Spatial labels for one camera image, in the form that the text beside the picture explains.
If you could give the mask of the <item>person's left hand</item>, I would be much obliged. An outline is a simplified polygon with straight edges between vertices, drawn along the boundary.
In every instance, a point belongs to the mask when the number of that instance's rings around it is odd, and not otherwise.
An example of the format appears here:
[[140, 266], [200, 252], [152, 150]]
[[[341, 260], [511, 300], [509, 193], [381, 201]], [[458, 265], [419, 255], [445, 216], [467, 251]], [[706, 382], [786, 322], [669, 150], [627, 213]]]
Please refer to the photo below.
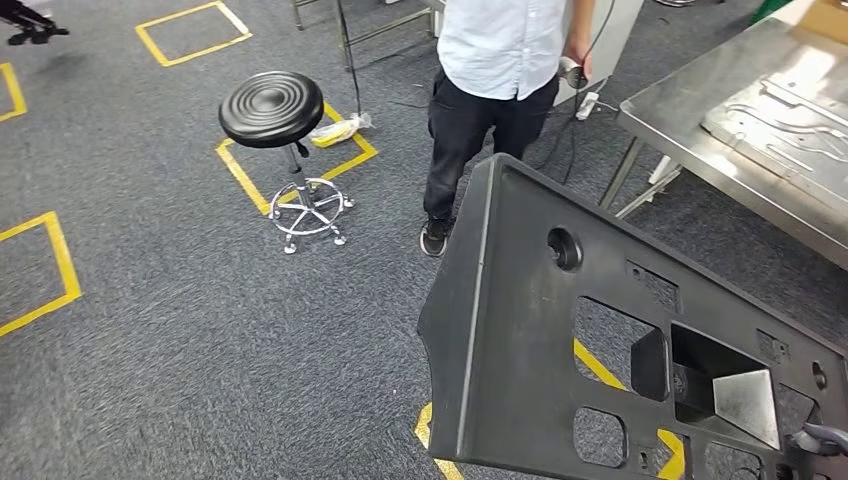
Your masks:
[[585, 87], [591, 78], [591, 43], [588, 40], [568, 40], [561, 57], [561, 68], [570, 86], [577, 89]]

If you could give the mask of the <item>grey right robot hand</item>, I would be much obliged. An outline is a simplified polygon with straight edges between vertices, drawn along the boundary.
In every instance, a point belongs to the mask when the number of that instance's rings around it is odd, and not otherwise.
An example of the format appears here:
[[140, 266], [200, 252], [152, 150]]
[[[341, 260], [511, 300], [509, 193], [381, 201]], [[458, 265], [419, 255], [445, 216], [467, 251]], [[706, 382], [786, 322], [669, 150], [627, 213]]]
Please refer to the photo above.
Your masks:
[[847, 433], [834, 427], [805, 423], [801, 430], [787, 437], [787, 442], [817, 456], [847, 455]]

